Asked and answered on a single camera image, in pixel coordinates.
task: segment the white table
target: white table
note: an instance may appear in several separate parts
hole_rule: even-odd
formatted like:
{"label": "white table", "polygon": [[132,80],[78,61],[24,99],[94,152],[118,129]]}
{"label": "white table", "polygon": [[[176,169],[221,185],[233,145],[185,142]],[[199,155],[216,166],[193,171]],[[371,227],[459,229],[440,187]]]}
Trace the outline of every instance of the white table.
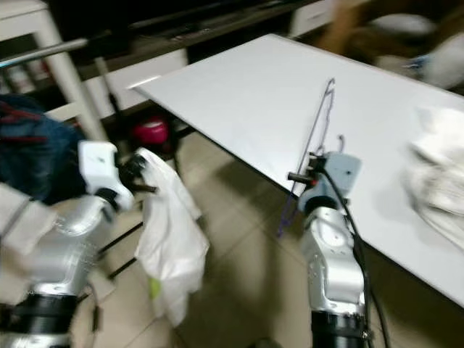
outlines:
{"label": "white table", "polygon": [[362,237],[464,307],[464,252],[411,209],[401,184],[417,107],[464,111],[464,98],[278,36],[257,40],[136,89],[285,189],[329,78],[336,96],[326,142],[362,160],[349,195]]}
{"label": "white table", "polygon": [[[32,34],[40,48],[62,43],[47,5],[40,0],[0,0],[0,41]],[[95,106],[84,90],[67,53],[47,57],[50,69],[67,104],[49,115],[59,121],[77,117],[83,131],[93,140],[107,138]]]}

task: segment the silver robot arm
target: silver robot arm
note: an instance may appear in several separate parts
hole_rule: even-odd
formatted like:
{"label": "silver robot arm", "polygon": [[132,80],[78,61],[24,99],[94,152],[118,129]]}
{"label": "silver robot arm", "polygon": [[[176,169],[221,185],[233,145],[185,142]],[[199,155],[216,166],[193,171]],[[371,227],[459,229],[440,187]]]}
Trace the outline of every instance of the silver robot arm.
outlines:
{"label": "silver robot arm", "polygon": [[133,203],[132,193],[120,182],[115,152],[110,143],[79,144],[80,171],[90,194],[57,221],[32,253],[30,291],[13,308],[1,347],[71,347],[68,331],[78,296],[113,226],[115,213]]}
{"label": "silver robot arm", "polygon": [[298,208],[306,215],[302,252],[308,266],[313,348],[363,348],[369,337],[365,322],[365,280],[354,255],[355,240],[339,197],[351,189],[360,161],[338,152],[310,160],[307,175],[289,179],[306,184]]}

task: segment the metal rod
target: metal rod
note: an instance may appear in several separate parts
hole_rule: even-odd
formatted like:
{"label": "metal rod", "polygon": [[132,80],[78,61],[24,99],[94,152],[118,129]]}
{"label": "metal rod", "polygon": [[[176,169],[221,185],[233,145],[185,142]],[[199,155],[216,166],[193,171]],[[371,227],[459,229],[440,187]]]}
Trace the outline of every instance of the metal rod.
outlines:
{"label": "metal rod", "polygon": [[121,267],[119,267],[117,270],[115,270],[113,273],[111,273],[109,276],[108,276],[108,279],[109,280],[113,280],[116,278],[116,276],[123,272],[127,267],[129,267],[130,265],[132,265],[135,261],[137,261],[137,259],[135,257],[133,257],[132,259],[130,259],[129,261],[127,261],[124,265],[122,265]]}
{"label": "metal rod", "polygon": [[44,58],[47,56],[51,56],[53,54],[74,51],[76,49],[82,49],[83,47],[87,45],[88,45],[88,40],[86,38],[76,38],[75,40],[64,42],[64,43],[59,43],[57,45],[45,47],[43,49],[34,49],[32,51],[25,52],[22,54],[17,54],[15,56],[8,57],[0,61],[0,69],[26,63],[31,60]]}
{"label": "metal rod", "polygon": [[137,231],[140,227],[142,227],[143,223],[138,223],[137,225],[133,226],[129,231],[126,231],[119,237],[117,237],[115,240],[109,242],[107,245],[103,246],[99,250],[99,257],[102,258],[103,254],[108,251],[108,249],[112,248],[114,245],[122,241],[124,238],[129,237],[132,233]]}

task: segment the beige floor tile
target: beige floor tile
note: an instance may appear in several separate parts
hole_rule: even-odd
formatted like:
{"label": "beige floor tile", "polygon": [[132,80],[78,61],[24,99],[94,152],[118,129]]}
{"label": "beige floor tile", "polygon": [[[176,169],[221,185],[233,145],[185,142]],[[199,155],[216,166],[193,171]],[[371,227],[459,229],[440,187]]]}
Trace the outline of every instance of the beige floor tile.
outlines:
{"label": "beige floor tile", "polygon": [[239,209],[258,224],[279,219],[286,199],[286,193],[279,187],[264,178],[260,180],[254,194],[239,201]]}
{"label": "beige floor tile", "polygon": [[[384,348],[384,338],[382,336],[382,331],[380,328],[377,328],[376,326],[371,327],[371,331],[373,333],[373,345],[374,348]],[[394,339],[390,338],[390,346],[391,348],[405,348],[404,346],[401,346],[399,342],[395,341]]]}
{"label": "beige floor tile", "polygon": [[[376,252],[368,252],[372,282],[390,335],[404,348],[464,346],[464,310]],[[373,325],[378,320],[373,316]]]}
{"label": "beige floor tile", "polygon": [[178,151],[178,161],[181,164],[182,175],[204,163],[219,153],[219,149],[198,133],[189,134],[181,140]]}
{"label": "beige floor tile", "polygon": [[108,250],[104,256],[104,259],[101,261],[101,264],[105,270],[112,272],[134,256],[134,252],[136,250],[138,240],[140,239],[142,229],[143,228],[139,228],[130,236],[124,238],[122,241]]}
{"label": "beige floor tile", "polygon": [[230,202],[218,200],[199,221],[200,227],[210,242],[208,259],[217,262],[248,236],[255,224]]}
{"label": "beige floor tile", "polygon": [[237,159],[231,159],[218,168],[210,183],[215,192],[238,206],[266,193],[271,185]]}
{"label": "beige floor tile", "polygon": [[285,347],[310,342],[307,271],[262,231],[255,231],[214,267],[212,282],[261,318]]}
{"label": "beige floor tile", "polygon": [[119,212],[114,227],[109,232],[107,242],[112,241],[142,221],[142,211],[134,207],[127,212]]}
{"label": "beige floor tile", "polygon": [[14,305],[23,300],[30,281],[24,257],[8,250],[1,251],[0,260],[0,302]]}
{"label": "beige floor tile", "polygon": [[273,238],[273,240],[277,241],[279,246],[291,254],[298,262],[306,266],[307,262],[300,248],[300,241],[303,236],[303,215],[298,212],[291,225],[284,227],[282,235],[278,236],[281,212],[282,209],[276,210],[275,214],[262,224],[262,230],[269,237]]}
{"label": "beige floor tile", "polygon": [[214,209],[218,202],[227,200],[215,187],[218,177],[216,172],[233,161],[230,157],[215,156],[202,163],[200,167],[182,175],[186,188],[190,191],[195,202],[203,213]]}
{"label": "beige floor tile", "polygon": [[176,331],[188,348],[246,348],[269,333],[265,320],[213,283],[193,295],[187,318]]}
{"label": "beige floor tile", "polygon": [[130,269],[136,275],[137,280],[143,286],[147,294],[149,294],[150,293],[149,277],[146,274],[142,264],[139,261],[136,261],[134,264],[130,266]]}
{"label": "beige floor tile", "polygon": [[173,348],[173,328],[165,319],[155,320],[127,348]]}
{"label": "beige floor tile", "polygon": [[[133,272],[122,272],[116,283],[116,290],[101,304],[103,314],[96,348],[125,347],[154,320],[149,295]],[[86,299],[74,319],[72,332],[76,347],[83,347],[88,335],[91,309],[92,302]]]}

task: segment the purple wire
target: purple wire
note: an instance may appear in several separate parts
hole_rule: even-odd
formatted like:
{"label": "purple wire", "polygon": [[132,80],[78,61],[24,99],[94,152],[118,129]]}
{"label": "purple wire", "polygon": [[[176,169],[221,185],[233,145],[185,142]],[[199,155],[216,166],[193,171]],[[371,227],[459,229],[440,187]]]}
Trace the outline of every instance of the purple wire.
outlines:
{"label": "purple wire", "polygon": [[282,214],[281,214],[281,221],[278,224],[278,231],[277,231],[277,237],[280,238],[283,236],[283,229],[285,227],[289,227],[291,223],[293,223],[293,219],[295,218],[295,215],[297,213],[297,207],[295,206],[293,210],[291,211],[291,215],[289,216],[289,210],[291,208],[291,201],[293,199],[291,198],[291,194],[287,196],[285,205],[283,206],[282,209]]}
{"label": "purple wire", "polygon": [[[334,85],[335,85],[335,79],[334,78],[331,78],[328,82],[327,82],[327,86],[326,86],[326,89],[324,91],[324,94],[323,94],[323,97],[322,99],[320,100],[320,104],[319,104],[319,107],[318,107],[318,111],[316,113],[316,117],[315,117],[315,120],[314,120],[314,124],[312,125],[312,129],[311,129],[311,132],[310,132],[310,136],[307,140],[307,143],[306,143],[306,149],[303,153],[303,157],[299,163],[299,167],[298,167],[298,173],[300,173],[301,169],[302,169],[302,166],[303,166],[303,161],[304,161],[304,158],[306,156],[306,153],[307,153],[307,149],[308,147],[310,146],[310,142],[311,142],[311,139],[312,139],[312,136],[313,136],[313,133],[314,133],[314,130],[315,130],[315,126],[319,120],[319,116],[320,116],[320,112],[322,111],[322,107],[324,105],[324,102],[326,100],[326,97],[327,96],[330,96],[331,99],[330,99],[330,104],[328,105],[328,110],[327,110],[327,113],[326,113],[326,124],[324,125],[324,129],[323,129],[323,134],[321,136],[321,139],[320,139],[320,142],[319,142],[319,146],[317,147],[316,151],[318,152],[319,150],[321,150],[322,152],[324,151],[323,150],[323,143],[326,139],[326,135],[327,135],[327,130],[328,130],[328,124],[330,123],[330,113],[331,113],[331,110],[332,110],[332,106],[333,106],[333,103],[334,103]],[[290,209],[291,209],[291,202],[293,200],[292,198],[292,195],[294,193],[294,189],[295,189],[295,186],[296,186],[296,183],[293,182],[293,185],[291,187],[291,190],[290,190],[290,193],[289,195],[287,196],[287,199],[286,199],[286,202],[285,202],[285,205],[283,206],[283,209],[282,209],[282,214],[281,214],[281,220],[278,224],[278,231],[277,231],[277,237],[280,238],[282,237],[283,235],[283,229],[285,227],[289,227],[291,225],[291,223],[293,223],[293,219],[295,218],[295,215],[297,214],[297,206],[295,206],[293,208],[293,210],[291,211],[290,213]]]}

